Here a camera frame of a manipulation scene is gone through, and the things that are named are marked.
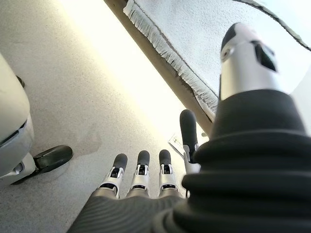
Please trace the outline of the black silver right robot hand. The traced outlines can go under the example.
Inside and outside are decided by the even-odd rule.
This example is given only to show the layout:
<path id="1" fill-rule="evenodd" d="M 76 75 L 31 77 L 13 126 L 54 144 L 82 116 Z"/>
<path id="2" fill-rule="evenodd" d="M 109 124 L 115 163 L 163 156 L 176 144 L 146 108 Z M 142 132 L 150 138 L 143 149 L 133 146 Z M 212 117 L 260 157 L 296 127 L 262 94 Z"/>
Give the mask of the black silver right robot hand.
<path id="1" fill-rule="evenodd" d="M 308 233 L 311 139 L 276 68 L 274 52 L 233 24 L 221 47 L 220 101 L 209 141 L 195 146 L 194 116 L 180 117 L 186 158 L 199 165 L 179 196 L 158 199 L 135 185 L 118 199 L 106 181 L 89 197 L 71 233 Z"/>

